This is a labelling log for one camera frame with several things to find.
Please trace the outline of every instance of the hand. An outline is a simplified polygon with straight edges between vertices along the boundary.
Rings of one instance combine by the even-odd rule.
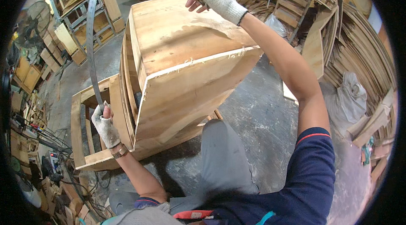
[[[196,12],[201,13],[204,10],[213,9],[222,18],[239,25],[241,19],[248,12],[248,10],[237,3],[236,0],[188,0],[185,7],[189,8],[189,11],[195,10],[200,7]]]
[[[121,142],[119,131],[113,125],[113,116],[114,113],[106,101],[104,101],[103,113],[97,106],[92,115],[92,122],[107,148],[113,148]]]

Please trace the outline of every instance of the fan stand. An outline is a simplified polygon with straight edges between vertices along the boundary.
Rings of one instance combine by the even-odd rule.
[[[38,29],[35,28],[35,33],[37,34],[38,37],[41,38],[41,36],[39,35]],[[61,67],[62,65],[59,63],[59,61],[55,58],[55,56],[52,54],[51,50],[48,48],[48,46],[45,44],[44,40],[41,38],[42,40],[42,45],[44,46],[45,49],[47,49],[48,53],[51,55],[52,59],[56,61],[56,63],[58,64],[59,67]]]

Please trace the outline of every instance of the standing fan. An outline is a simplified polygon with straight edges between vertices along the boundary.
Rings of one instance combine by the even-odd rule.
[[[48,49],[42,37],[48,29],[51,20],[51,11],[45,1],[37,1],[31,5],[27,12],[24,13],[22,20],[18,24],[18,38],[14,40],[17,45],[24,48],[36,46],[40,49],[45,48],[56,61],[59,66],[62,66],[54,57],[51,50]]]

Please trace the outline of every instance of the forearm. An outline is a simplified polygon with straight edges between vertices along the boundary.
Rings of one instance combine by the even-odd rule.
[[[258,43],[297,100],[321,94],[316,75],[291,45],[266,24],[247,13],[240,26]]]
[[[113,154],[119,151],[120,148],[121,145],[110,149],[110,151]],[[166,201],[166,192],[160,182],[130,153],[118,158],[116,161],[127,174],[140,197],[153,198],[160,203]]]

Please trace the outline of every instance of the wooden crate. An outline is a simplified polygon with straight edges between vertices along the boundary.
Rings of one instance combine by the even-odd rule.
[[[117,123],[121,140],[138,160],[200,134],[202,121],[216,115],[216,108],[262,54],[242,28],[214,11],[189,12],[185,2],[151,0],[133,5],[124,33],[119,75],[99,82],[100,90],[109,89],[109,95],[104,96],[110,99],[114,123],[124,122]],[[142,94],[139,107],[136,92]],[[93,95],[90,87],[72,98],[75,167],[115,169],[119,165],[109,150],[83,154],[82,138],[86,134],[80,131],[80,104],[95,107]]]

